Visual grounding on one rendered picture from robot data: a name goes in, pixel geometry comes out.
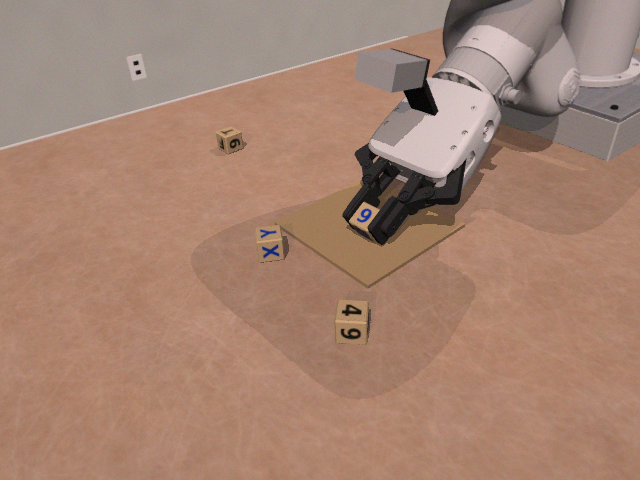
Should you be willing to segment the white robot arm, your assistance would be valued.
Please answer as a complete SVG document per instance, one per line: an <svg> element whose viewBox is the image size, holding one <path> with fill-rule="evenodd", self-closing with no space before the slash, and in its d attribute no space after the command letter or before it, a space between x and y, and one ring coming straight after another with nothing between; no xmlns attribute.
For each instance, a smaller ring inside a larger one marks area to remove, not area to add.
<svg viewBox="0 0 640 480"><path fill-rule="evenodd" d="M442 36L446 59L437 70L471 75L499 111L553 117L571 106L579 87L636 81L639 32L640 0L565 0L564 9L560 0L451 0ZM358 52L355 80L404 91L412 109L435 116L429 64L396 49Z"/></svg>

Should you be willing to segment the tan flat square mat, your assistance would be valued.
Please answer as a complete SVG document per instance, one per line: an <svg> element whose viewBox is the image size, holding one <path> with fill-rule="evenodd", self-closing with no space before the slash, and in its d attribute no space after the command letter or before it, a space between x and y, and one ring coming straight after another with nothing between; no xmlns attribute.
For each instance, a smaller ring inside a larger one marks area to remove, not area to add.
<svg viewBox="0 0 640 480"><path fill-rule="evenodd" d="M281 230L369 289L465 227L433 208L408 215L384 245L357 233L342 214L363 186L353 183L278 221Z"/></svg>

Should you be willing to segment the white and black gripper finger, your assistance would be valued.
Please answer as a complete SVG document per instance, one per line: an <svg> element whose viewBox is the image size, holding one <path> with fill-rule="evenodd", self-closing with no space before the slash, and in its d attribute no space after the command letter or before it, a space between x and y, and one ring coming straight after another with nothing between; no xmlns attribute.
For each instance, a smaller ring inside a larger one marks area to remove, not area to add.
<svg viewBox="0 0 640 480"><path fill-rule="evenodd" d="M360 205L366 202L377 208L380 204L379 196L400 173L396 166L390 166L390 161L382 157L379 157L373 164L373 159L378 155L370 151L368 144L358 149L354 154L362 167L362 182L364 185L342 214L343 218L351 227L352 225L349 223L349 220ZM354 228L352 227L352 229Z"/></svg>
<svg viewBox="0 0 640 480"><path fill-rule="evenodd" d="M425 179L425 175L413 171L397 198L391 196L368 225L368 231L384 245L393 236L408 215L420 209L438 205L459 203L466 161L452 170L442 187L432 188L437 183Z"/></svg>

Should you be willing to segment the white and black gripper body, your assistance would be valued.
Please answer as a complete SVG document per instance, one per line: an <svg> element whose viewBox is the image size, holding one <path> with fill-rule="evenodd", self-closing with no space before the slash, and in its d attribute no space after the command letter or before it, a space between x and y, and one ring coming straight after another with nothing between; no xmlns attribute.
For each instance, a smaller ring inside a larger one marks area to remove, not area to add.
<svg viewBox="0 0 640 480"><path fill-rule="evenodd" d="M376 130L368 147L398 168L396 180L406 183L415 171L437 182L433 188L444 186L445 175L466 161L463 190L488 150L501 114L488 89L465 72L442 68L427 82L438 113L412 109L405 97Z"/></svg>

